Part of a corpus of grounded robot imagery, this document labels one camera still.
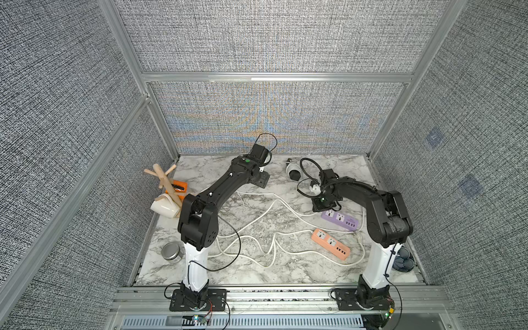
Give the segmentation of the black and white power strip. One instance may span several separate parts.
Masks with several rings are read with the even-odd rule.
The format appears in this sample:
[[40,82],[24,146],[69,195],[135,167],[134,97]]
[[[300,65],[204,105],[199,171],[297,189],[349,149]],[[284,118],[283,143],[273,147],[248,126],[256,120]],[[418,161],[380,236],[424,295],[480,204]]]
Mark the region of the black and white power strip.
[[308,178],[306,173],[301,169],[300,159],[287,158],[285,171],[291,181],[300,182]]

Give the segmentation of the pink power strip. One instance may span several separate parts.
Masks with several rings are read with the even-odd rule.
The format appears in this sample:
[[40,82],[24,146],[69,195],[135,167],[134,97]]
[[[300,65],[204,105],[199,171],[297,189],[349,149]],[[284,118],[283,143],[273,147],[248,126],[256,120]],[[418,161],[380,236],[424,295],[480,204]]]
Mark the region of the pink power strip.
[[351,251],[349,247],[345,246],[320,228],[316,228],[313,231],[312,240],[341,261],[345,261],[350,255]]

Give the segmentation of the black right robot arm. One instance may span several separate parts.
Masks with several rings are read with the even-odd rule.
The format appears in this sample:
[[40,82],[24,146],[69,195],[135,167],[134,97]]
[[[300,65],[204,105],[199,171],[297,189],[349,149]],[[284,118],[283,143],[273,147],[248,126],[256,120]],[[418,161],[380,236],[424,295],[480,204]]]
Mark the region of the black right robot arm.
[[321,192],[312,197],[313,211],[336,210],[344,199],[359,204],[366,211],[366,227],[373,246],[367,268],[360,275],[356,296],[389,295],[389,276],[395,256],[413,232],[402,194],[380,191],[351,177],[339,177],[331,169],[322,170],[319,178]]

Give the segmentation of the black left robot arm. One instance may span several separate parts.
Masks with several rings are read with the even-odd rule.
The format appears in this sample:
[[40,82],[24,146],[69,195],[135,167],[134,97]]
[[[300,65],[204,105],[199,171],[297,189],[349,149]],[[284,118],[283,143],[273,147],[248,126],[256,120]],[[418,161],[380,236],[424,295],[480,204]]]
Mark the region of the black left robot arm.
[[186,262],[181,286],[191,296],[203,296],[207,291],[208,252],[219,234],[219,211],[242,186],[265,188],[270,175],[264,167],[271,159],[272,151],[255,143],[249,153],[234,158],[211,187],[184,198],[177,230]]

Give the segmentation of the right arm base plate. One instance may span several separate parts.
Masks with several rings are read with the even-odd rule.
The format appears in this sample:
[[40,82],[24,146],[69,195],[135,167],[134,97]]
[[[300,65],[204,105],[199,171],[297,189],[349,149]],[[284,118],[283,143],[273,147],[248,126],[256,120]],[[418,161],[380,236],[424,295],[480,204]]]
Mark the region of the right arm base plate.
[[382,289],[369,287],[336,288],[331,297],[340,311],[385,311],[395,308],[395,302],[389,294],[389,286]]

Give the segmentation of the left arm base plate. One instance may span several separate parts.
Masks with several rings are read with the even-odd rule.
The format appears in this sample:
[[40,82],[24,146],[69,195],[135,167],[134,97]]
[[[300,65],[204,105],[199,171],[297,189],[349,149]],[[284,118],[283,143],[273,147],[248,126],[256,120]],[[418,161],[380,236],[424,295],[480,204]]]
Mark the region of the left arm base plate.
[[226,309],[227,290],[208,289],[199,293],[186,287],[173,291],[170,312],[223,312]]

